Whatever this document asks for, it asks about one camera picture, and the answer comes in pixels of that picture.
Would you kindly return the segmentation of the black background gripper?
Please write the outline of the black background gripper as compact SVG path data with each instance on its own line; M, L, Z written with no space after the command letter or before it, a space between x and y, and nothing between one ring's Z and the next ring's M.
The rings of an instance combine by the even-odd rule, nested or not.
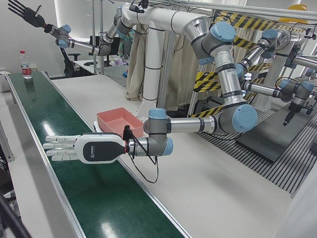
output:
M294 117L295 113L299 112L299 105L295 103L291 103L288 107L289 113L287 114L283 126L287 126L290 120Z

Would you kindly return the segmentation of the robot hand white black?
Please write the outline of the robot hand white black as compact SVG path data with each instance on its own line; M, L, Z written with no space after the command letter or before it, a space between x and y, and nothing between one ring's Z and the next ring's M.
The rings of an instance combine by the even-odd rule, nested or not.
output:
M39 5L36 10L26 7L18 0L8 0L8 9L16 15L23 18L26 22L37 28L45 28L46 22L44 18L39 15L42 5Z
M47 136L43 148L52 161L79 160L84 164L110 164L127 151L126 142L113 132Z

